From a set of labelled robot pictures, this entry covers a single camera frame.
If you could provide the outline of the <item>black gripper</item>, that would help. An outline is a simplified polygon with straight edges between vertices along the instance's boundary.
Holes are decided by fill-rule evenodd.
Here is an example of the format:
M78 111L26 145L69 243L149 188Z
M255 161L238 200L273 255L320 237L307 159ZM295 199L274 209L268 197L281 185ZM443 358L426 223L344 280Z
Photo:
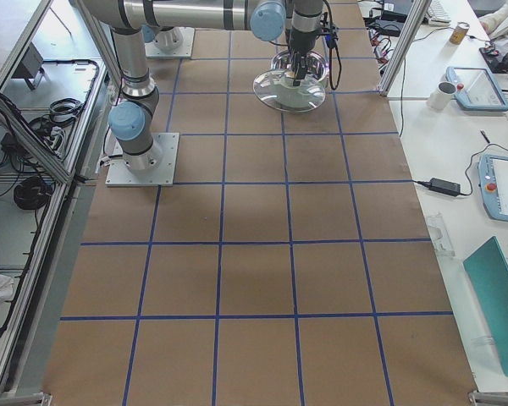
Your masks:
M286 31L286 40L291 55L293 86L299 86L308 72L307 54L315 47L318 30L303 32L292 27Z

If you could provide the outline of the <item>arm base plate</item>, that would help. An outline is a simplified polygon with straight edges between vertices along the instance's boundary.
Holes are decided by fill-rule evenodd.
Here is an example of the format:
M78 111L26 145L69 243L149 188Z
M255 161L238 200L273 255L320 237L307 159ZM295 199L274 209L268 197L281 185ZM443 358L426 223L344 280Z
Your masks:
M172 186L179 148L179 133L152 133L152 148L139 156L124 154L118 141L108 167L109 187Z
M188 27L162 30L146 41L146 56L151 59L191 58L195 33L194 28Z

